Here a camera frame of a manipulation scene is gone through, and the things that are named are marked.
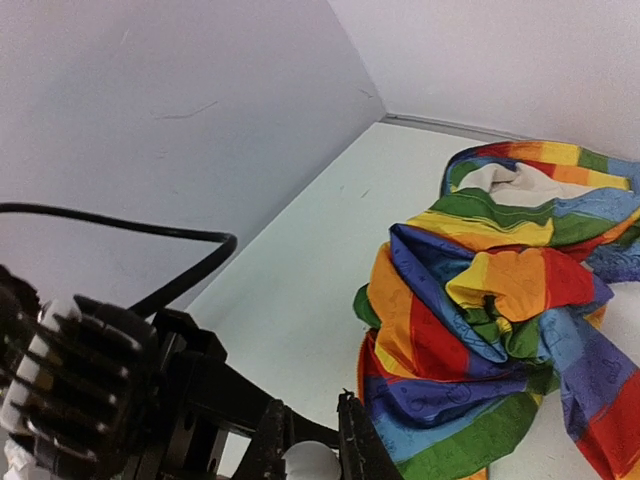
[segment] rainbow striped fabric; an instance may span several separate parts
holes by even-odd
[[[640,280],[636,192],[640,163],[493,144],[390,228],[354,308],[360,398],[406,479],[482,478],[557,388],[602,478],[640,479],[640,372],[598,331],[608,283]]]

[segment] white ball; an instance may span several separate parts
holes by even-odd
[[[338,457],[320,442],[300,442],[285,452],[287,480],[340,480]]]

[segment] red stripe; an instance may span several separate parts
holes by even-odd
[[[415,296],[411,302],[410,322],[417,376],[439,382],[467,380],[467,347]]]
[[[605,479],[624,477],[640,455],[640,373],[625,382],[613,405],[596,415],[577,446]]]
[[[565,305],[587,305],[593,301],[593,274],[569,255],[543,248],[545,310]]]
[[[604,243],[604,237],[598,235],[595,238],[587,240],[586,242],[576,243],[574,245],[567,245],[564,247],[558,247],[558,250],[566,255],[569,255],[577,262],[586,260],[589,255],[596,249],[596,247]]]
[[[378,332],[369,330],[367,336],[364,337],[364,343],[360,347],[360,365],[358,365],[358,374],[362,377],[379,377],[386,373],[378,357],[375,354],[375,341]]]
[[[553,178],[553,173],[556,171],[556,166],[553,163],[535,162],[533,160],[519,160],[522,163],[526,163],[530,167],[540,170],[547,177]]]
[[[500,157],[509,158],[511,142],[494,143],[487,146],[478,147],[475,151],[478,157]]]

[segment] yellow stripe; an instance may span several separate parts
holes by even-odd
[[[375,354],[384,369],[391,375],[403,378],[418,378],[414,373],[407,370],[400,362],[398,362],[392,354],[387,352],[380,342],[376,342]]]
[[[541,395],[539,393],[531,393],[529,392],[529,396],[531,397],[531,399],[536,402],[536,405],[540,406],[542,405],[542,400],[544,400],[544,395]]]
[[[485,218],[460,218],[427,211],[412,218],[407,224],[451,239],[475,252],[504,245],[543,247],[549,244],[553,234],[551,219],[542,226],[522,222],[503,229]]]
[[[487,291],[484,287],[489,270],[490,256],[478,253],[468,269],[452,278],[445,285],[447,294],[462,308],[482,308]]]
[[[501,334],[510,333],[513,331],[511,322],[504,317],[498,317],[498,319],[496,320],[496,325],[498,325],[498,330],[500,330]]]
[[[606,311],[607,306],[604,305],[595,312],[590,313],[589,315],[585,315],[584,319],[593,328],[595,328],[596,330],[600,330],[600,328],[602,327],[602,323],[604,322],[604,314],[606,313]]]
[[[555,165],[578,165],[580,147],[568,143],[543,142],[540,161]]]
[[[618,177],[617,175],[610,175],[596,170],[589,170],[588,185],[598,188],[610,187],[620,190],[631,190],[628,178]]]

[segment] orange stripe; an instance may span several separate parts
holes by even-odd
[[[563,183],[589,186],[589,170],[583,167],[556,165],[553,171],[553,179]]]
[[[602,243],[606,244],[606,243],[615,242],[620,237],[620,235],[626,232],[634,223],[638,221],[639,218],[640,218],[640,208],[635,212],[633,212],[629,216],[629,218],[627,218],[624,222],[619,223],[608,232],[603,233],[601,235],[603,240]]]
[[[391,263],[388,243],[378,252],[367,296],[381,322],[376,355],[389,373],[415,378],[410,321],[413,293]]]
[[[485,468],[470,477],[461,478],[460,480],[489,480],[489,469]]]
[[[600,330],[602,323],[604,322],[604,314],[607,311],[607,306],[603,305],[595,312],[585,315],[584,319],[596,330]]]
[[[509,157],[517,160],[542,161],[542,142],[516,142],[509,147]]]
[[[462,308],[482,308],[487,297],[510,322],[524,322],[545,310],[547,296],[543,249],[522,253],[478,253],[471,266],[447,283],[447,293]]]
[[[640,479],[640,461],[636,462],[633,468],[622,477],[616,477],[616,480],[639,480]]]
[[[360,345],[360,351],[358,352],[358,367],[356,370],[356,377],[358,380],[358,398],[364,405],[364,355],[366,352],[367,344],[369,340],[369,333],[365,335],[362,344]]]

